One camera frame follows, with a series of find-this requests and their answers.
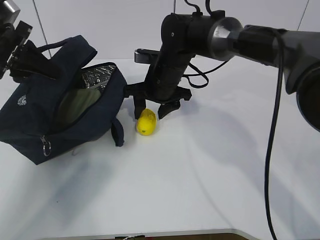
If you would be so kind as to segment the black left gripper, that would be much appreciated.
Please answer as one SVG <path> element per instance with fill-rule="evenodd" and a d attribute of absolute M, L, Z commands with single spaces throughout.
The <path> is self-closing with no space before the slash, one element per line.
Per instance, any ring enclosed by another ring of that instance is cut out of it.
<path fill-rule="evenodd" d="M 9 75 L 17 83 L 21 82 L 19 79 L 27 78 L 32 74 L 39 74 L 53 80 L 61 76 L 60 68 L 43 55 L 44 51 L 51 49 L 51 44 L 36 47 L 31 40 L 26 42 L 32 29 L 33 27 L 24 21 L 20 21 L 17 27 L 12 23 L 4 23 L 0 26 L 1 79 L 8 69 Z"/>

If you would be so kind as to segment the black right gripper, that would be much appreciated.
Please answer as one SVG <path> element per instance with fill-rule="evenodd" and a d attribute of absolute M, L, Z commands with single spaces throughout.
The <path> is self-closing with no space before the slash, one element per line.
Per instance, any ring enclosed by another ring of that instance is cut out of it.
<path fill-rule="evenodd" d="M 181 107 L 179 100 L 190 100 L 191 90 L 179 87 L 187 64 L 169 66 L 165 64 L 151 64 L 143 82 L 128 84 L 124 88 L 126 98 L 133 96 L 134 117 L 138 120 L 146 109 L 146 100 L 162 104 L 158 109 L 158 118 L 165 116 Z"/>

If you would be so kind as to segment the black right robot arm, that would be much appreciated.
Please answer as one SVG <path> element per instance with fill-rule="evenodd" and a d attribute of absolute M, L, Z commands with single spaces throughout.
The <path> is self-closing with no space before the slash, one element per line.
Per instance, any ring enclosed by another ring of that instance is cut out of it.
<path fill-rule="evenodd" d="M 320 34 L 242 24 L 223 10 L 167 15 L 161 24 L 160 50 L 137 49 L 134 60 L 148 64 L 143 82 L 125 88 L 139 118 L 146 101 L 160 105 L 158 117 L 180 108 L 191 91 L 179 86 L 191 59 L 202 56 L 227 62 L 238 56 L 278 68 L 287 94 L 295 94 L 298 109 L 314 129 L 320 128 Z"/>

